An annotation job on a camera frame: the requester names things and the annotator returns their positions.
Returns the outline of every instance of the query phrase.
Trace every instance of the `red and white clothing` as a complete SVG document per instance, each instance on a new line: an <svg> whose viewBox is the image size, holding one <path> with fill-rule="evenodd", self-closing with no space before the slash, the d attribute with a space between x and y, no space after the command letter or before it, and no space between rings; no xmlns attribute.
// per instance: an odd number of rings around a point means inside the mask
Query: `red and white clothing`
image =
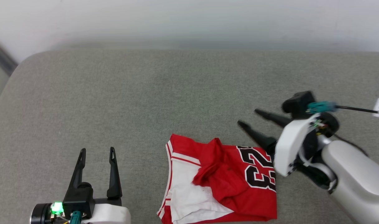
<svg viewBox="0 0 379 224"><path fill-rule="evenodd" d="M263 149L173 134L166 151L168 184L157 213L163 224L277 218L275 172Z"/></svg>

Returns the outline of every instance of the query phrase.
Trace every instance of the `green led light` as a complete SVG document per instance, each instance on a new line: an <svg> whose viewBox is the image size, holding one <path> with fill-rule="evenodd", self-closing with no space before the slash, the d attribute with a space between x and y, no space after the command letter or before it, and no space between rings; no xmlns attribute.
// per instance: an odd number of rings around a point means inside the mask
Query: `green led light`
<svg viewBox="0 0 379 224"><path fill-rule="evenodd" d="M62 207L62 202L55 202L51 207L52 214L61 214L64 212L64 208Z"/></svg>

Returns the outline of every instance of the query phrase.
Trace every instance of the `gray fabric surface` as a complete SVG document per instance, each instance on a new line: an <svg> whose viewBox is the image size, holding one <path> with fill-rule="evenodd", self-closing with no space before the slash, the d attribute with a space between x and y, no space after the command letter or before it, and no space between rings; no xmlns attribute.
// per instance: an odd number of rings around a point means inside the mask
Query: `gray fabric surface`
<svg viewBox="0 0 379 224"><path fill-rule="evenodd" d="M257 51L54 51L26 59L0 97L0 223L27 223L37 203L63 200L81 148L83 181L105 197L108 150L117 152L123 204L133 224L160 223L172 133L254 146L238 119L278 137L254 115L280 112L295 92L373 108L379 53ZM339 134L379 163L379 119L336 113ZM300 173L277 178L278 220L350 223L323 190Z"/></svg>

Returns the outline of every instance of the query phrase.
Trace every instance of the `red stripe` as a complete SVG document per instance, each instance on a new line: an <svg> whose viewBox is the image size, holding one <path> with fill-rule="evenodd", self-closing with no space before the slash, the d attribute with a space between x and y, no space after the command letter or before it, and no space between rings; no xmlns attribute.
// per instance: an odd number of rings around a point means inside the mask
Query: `red stripe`
<svg viewBox="0 0 379 224"><path fill-rule="evenodd" d="M169 191L171 188L171 179L173 177L173 162L171 161L171 152L170 152L170 148L168 147L168 144L167 144L167 149L168 149L168 159L170 160L170 182L168 183L168 191ZM163 202L162 208L158 213L158 216L160 215L160 213L164 209L164 206L165 206L167 200L171 200L171 199L170 198L165 199L165 201Z"/></svg>
<svg viewBox="0 0 379 224"><path fill-rule="evenodd" d="M198 163L194 163L194 162L192 162L192 161L189 161L189 160L186 160L186 159L181 159L181 158L178 158L178 157L175 157L175 156L173 156L172 159L178 159L178 160L182 160L182 161L185 161L185 162L188 162L188 163L195 164L195 165L197 165L197 166L201 166L201 165L198 164Z"/></svg>

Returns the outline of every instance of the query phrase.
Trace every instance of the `black cable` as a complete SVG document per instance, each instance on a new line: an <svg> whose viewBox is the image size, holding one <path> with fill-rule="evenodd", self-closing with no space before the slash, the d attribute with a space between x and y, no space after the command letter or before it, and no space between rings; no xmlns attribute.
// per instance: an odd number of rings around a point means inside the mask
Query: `black cable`
<svg viewBox="0 0 379 224"><path fill-rule="evenodd" d="M337 139L341 140L341 141L344 141L344 142L347 142L349 143L350 145L354 146L355 148L357 148L358 150L360 150L360 152L362 152L365 156L369 157L368 156L368 153L365 152L365 150L363 150L360 146L358 146L357 144L353 143L353 142L350 142L349 140L346 140L340 136L338 136L337 134L333 133L332 130L329 128L329 127L325 127L326 129L328 129L328 131L333 135L335 136Z"/></svg>
<svg viewBox="0 0 379 224"><path fill-rule="evenodd" d="M379 113L376 110L369 110L369 109L363 109L363 108L352 107L352 106L339 106L339 105L337 105L335 107L338 109L356 110L356 111L368 112L368 113L373 113L373 114Z"/></svg>

